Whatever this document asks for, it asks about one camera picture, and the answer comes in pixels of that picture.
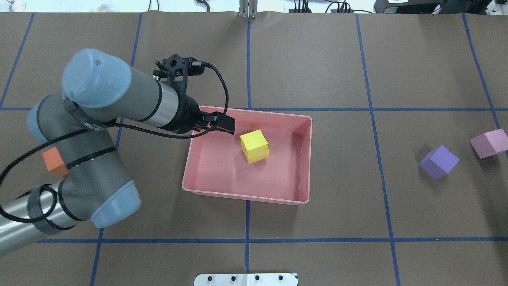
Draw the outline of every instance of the white bracket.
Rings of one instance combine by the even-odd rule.
[[[244,19],[256,19],[258,13],[258,0],[240,0],[239,17]]]
[[[296,273],[200,274],[194,286],[298,286]]]

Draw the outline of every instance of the pink bin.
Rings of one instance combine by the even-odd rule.
[[[191,140],[182,188],[199,195],[267,203],[308,202],[312,118],[241,109],[228,109],[228,115],[236,120],[235,135],[215,131]],[[270,156],[249,164],[240,135],[257,129],[268,141]]]

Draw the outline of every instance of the black box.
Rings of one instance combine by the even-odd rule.
[[[432,14],[439,5],[439,0],[409,0],[406,3],[389,3],[388,0],[376,0],[376,13],[397,14]]]

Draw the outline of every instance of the block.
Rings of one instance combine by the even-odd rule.
[[[48,171],[50,173],[62,177],[65,177],[69,174],[62,158],[60,157],[60,153],[58,152],[56,147],[53,147],[48,151],[42,153],[42,157],[44,157],[44,162],[46,162],[46,168],[48,168]]]
[[[459,158],[446,149],[445,146],[441,145],[430,151],[420,162],[419,166],[434,179],[438,179],[449,174],[458,162]]]
[[[240,136],[242,150],[249,164],[268,158],[268,142],[261,130]]]
[[[497,129],[470,140],[478,157],[485,158],[508,150],[508,136],[504,130]]]

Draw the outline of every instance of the blue cap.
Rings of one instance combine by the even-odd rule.
[[[28,129],[30,130],[32,136],[35,137],[35,139],[39,140],[41,143],[46,143],[48,139],[42,134],[41,128],[39,127],[39,120],[37,119],[37,115],[39,114],[39,107],[43,101],[44,99],[37,103],[37,105],[30,110],[28,117],[26,118],[26,124],[28,125]]]
[[[108,227],[135,213],[141,206],[134,181],[128,181],[107,199],[90,220],[98,228]]]
[[[109,106],[131,85],[131,69],[121,59],[96,49],[77,52],[64,69],[65,96],[89,108]]]

